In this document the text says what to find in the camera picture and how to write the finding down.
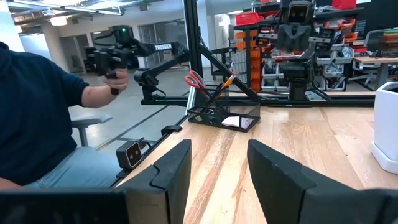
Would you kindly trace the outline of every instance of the person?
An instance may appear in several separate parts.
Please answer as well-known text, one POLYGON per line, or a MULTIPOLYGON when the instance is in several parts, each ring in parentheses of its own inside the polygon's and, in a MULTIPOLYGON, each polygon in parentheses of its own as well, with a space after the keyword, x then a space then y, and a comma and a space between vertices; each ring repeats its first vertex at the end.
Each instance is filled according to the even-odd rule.
POLYGON ((52 61, 13 52, 0 42, 0 190, 19 187, 110 187, 121 170, 116 155, 77 147, 69 106, 99 108, 127 88, 118 79, 90 87, 52 61))

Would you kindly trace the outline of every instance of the jeans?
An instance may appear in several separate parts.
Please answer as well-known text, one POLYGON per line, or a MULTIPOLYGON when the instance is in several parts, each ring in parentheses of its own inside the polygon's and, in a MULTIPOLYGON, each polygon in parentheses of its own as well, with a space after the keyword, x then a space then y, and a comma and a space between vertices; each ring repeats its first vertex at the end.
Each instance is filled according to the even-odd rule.
POLYGON ((78 147, 56 168, 26 187, 110 187, 120 171, 116 154, 98 152, 92 147, 78 147))

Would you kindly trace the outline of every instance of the ceiling light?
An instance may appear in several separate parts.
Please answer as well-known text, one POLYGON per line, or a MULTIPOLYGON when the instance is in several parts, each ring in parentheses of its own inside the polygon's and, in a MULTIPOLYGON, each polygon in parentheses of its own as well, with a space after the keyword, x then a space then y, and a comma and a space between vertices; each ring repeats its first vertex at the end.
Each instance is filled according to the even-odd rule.
POLYGON ((22 32, 22 28, 20 25, 16 25, 15 30, 17 31, 18 34, 20 34, 22 32))
POLYGON ((228 14, 234 15, 234 14, 239 14, 239 13, 242 13, 242 12, 243 12, 243 10, 238 10, 238 11, 229 12, 228 14))
POLYGON ((33 5, 33 6, 43 6, 43 7, 61 8, 61 6, 58 6, 58 5, 48 4, 48 3, 42 3, 42 2, 33 2, 33 1, 24 1, 24 0, 14 0, 14 2, 15 2, 15 3, 21 3, 21 4, 33 5))
POLYGON ((97 12, 102 13, 102 14, 108 14, 108 15, 116 15, 116 16, 122 15, 120 12, 111 12, 111 11, 104 11, 104 10, 98 10, 97 12))
POLYGON ((96 10, 85 9, 85 8, 79 8, 79 7, 65 6, 65 7, 63 7, 63 8, 64 8, 64 9, 69 9, 69 10, 75 10, 75 11, 82 11, 82 12, 96 12, 96 10))
POLYGON ((51 25, 53 26, 64 26, 67 25, 67 18, 65 16, 53 17, 50 19, 51 25))
POLYGON ((81 3, 83 0, 43 0, 42 3, 58 4, 60 6, 73 6, 81 3))

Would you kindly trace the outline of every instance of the black robotic arm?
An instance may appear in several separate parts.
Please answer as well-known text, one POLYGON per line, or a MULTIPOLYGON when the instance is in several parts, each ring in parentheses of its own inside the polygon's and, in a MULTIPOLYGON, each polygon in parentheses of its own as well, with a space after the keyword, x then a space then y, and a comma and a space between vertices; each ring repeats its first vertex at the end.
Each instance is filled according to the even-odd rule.
POLYGON ((188 49, 180 45, 178 42, 171 43, 173 59, 166 62, 162 62, 153 68, 139 68, 134 74, 134 80, 139 86, 142 86, 142 94, 144 95, 144 101, 153 100, 153 93, 157 90, 165 93, 157 88, 159 84, 156 76, 162 72, 176 66, 178 64, 187 62, 190 60, 190 53, 188 49))

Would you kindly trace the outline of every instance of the robotic arm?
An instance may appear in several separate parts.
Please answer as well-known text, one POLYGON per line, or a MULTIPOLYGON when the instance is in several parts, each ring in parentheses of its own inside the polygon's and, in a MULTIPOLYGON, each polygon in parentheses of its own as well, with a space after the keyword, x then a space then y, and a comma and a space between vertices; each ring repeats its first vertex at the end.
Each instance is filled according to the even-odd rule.
POLYGON ((139 86, 142 86, 144 101, 149 101, 153 99, 153 93, 156 91, 160 91, 164 95, 166 95, 165 92, 157 88, 157 85, 159 84, 158 79, 156 79, 157 75, 172 68, 173 66, 190 60, 190 53, 188 49, 186 49, 184 46, 180 45, 178 42, 173 42, 170 44, 170 46, 173 53, 172 60, 162 62, 153 68, 139 68, 134 74, 134 80, 138 83, 139 86))
MULTIPOLYGON (((167 69, 189 61, 189 51, 178 42, 163 43, 163 44, 145 44, 139 42, 133 37, 132 30, 127 25, 110 27, 111 33, 109 35, 97 37, 95 45, 104 46, 101 50, 94 51, 96 70, 99 75, 105 75, 106 78, 117 78, 115 68, 126 68, 127 61, 134 57, 147 57, 156 52, 171 50, 174 56, 173 60, 164 62, 152 69, 140 69, 134 75, 134 79, 144 92, 144 99, 146 96, 151 96, 157 90, 156 86, 159 81, 156 76, 167 69), (114 36, 115 44, 102 44, 97 40, 114 36)), ((118 94, 118 90, 111 90, 113 95, 118 94)))
POLYGON ((331 49, 335 31, 320 29, 319 33, 315 32, 314 8, 310 1, 282 1, 281 8, 277 34, 271 34, 269 26, 259 26, 256 42, 268 43, 273 39, 279 50, 304 52, 300 58, 289 59, 282 67, 284 78, 289 82, 291 100, 308 100, 305 93, 312 91, 329 101, 330 97, 313 84, 313 59, 315 51, 331 49))

